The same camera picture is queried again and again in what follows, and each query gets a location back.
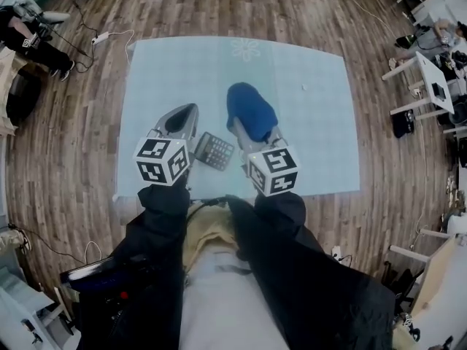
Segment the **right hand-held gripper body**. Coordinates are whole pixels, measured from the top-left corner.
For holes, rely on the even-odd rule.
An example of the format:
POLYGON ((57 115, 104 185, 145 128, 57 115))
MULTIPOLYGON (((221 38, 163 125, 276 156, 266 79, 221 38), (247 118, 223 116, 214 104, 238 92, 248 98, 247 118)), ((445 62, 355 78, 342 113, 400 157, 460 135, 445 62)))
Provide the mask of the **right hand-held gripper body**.
POLYGON ((266 197, 292 191, 298 178, 298 155, 294 146, 265 147, 242 152, 244 171, 254 188, 266 197))

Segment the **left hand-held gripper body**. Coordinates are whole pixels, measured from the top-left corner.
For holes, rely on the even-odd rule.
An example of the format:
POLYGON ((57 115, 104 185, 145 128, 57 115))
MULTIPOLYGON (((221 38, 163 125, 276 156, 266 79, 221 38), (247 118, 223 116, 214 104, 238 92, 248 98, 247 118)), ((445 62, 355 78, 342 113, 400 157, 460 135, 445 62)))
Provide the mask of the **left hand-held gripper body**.
POLYGON ((140 138, 133 153, 133 160, 141 179, 150 184, 171 187, 188 176, 192 167, 190 149, 193 137, 182 133, 180 137, 168 137, 152 129, 140 138))

